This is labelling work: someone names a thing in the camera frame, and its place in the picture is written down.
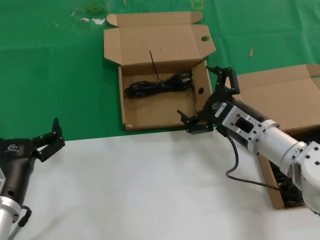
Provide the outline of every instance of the green tablecloth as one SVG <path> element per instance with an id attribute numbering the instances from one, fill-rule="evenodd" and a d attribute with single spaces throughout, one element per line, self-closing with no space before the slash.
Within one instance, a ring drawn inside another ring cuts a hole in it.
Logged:
<path id="1" fill-rule="evenodd" d="M 209 65 L 238 74 L 320 63 L 320 0 L 126 2 L 0 2 L 0 137 L 49 132 L 54 117 L 66 140 L 132 134 L 122 129 L 117 67 L 103 58 L 109 26 L 91 20 L 109 13 L 202 11 L 217 49 Z"/>

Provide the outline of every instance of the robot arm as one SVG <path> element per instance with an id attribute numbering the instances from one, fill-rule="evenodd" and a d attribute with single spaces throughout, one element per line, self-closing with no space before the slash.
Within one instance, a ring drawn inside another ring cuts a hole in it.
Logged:
<path id="1" fill-rule="evenodd" d="M 34 139 L 0 138 L 0 240 L 12 240 L 28 222 L 32 211 L 23 203 L 36 159 L 44 162 L 64 146 L 57 118 L 52 132 Z M 12 223 L 18 221 L 22 209 L 27 212 L 9 235 Z"/>
<path id="2" fill-rule="evenodd" d="M 240 90 L 232 68 L 207 68 L 218 76 L 215 92 L 194 116 L 178 110 L 186 131 L 210 132 L 216 124 L 216 131 L 224 137 L 232 137 L 253 155 L 262 154 L 292 178 L 305 205 L 320 215 L 320 145 L 295 140 L 281 131 L 278 123 L 235 99 L 233 95 Z M 227 78 L 231 89 L 225 86 Z"/>

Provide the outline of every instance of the white surface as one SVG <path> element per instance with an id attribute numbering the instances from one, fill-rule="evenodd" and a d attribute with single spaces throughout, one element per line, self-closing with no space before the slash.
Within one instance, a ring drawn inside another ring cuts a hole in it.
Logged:
<path id="1" fill-rule="evenodd" d="M 234 176 L 262 181 L 239 147 Z M 320 217 L 274 210 L 267 190 L 225 177 L 235 163 L 216 133 L 70 141 L 35 164 L 17 240 L 318 240 Z"/>

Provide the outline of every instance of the handle hole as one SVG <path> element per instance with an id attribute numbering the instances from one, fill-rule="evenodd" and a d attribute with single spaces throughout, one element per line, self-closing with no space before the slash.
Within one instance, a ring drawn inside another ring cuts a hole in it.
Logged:
<path id="1" fill-rule="evenodd" d="M 203 87 L 200 87 L 199 90 L 198 90 L 198 93 L 199 93 L 199 94 L 203 94 L 204 91 L 205 91 L 205 89 L 204 89 Z"/>
<path id="2" fill-rule="evenodd" d="M 208 36 L 203 36 L 202 38 L 201 38 L 201 41 L 203 41 L 203 42 L 206 42 L 206 41 L 208 41 L 210 38 L 208 37 Z"/>

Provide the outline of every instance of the cardboard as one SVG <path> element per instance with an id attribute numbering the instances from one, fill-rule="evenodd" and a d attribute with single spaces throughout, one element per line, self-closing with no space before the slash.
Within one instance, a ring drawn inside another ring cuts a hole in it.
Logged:
<path id="1" fill-rule="evenodd" d="M 201 110 L 212 94 L 203 58 L 216 50 L 201 12 L 109 14 L 117 27 L 104 31 L 104 57 L 119 64 L 122 123 L 125 130 L 182 126 L 180 109 L 188 115 Z M 128 98 L 124 89 L 138 81 L 166 80 L 181 71 L 192 71 L 194 90 L 163 92 Z"/>
<path id="2" fill-rule="evenodd" d="M 236 98 L 280 124 L 295 137 L 320 127 L 320 65 L 298 65 L 238 76 Z M 265 182 L 278 187 L 269 161 L 259 156 Z M 284 209 L 279 191 L 267 189 L 275 209 Z"/>

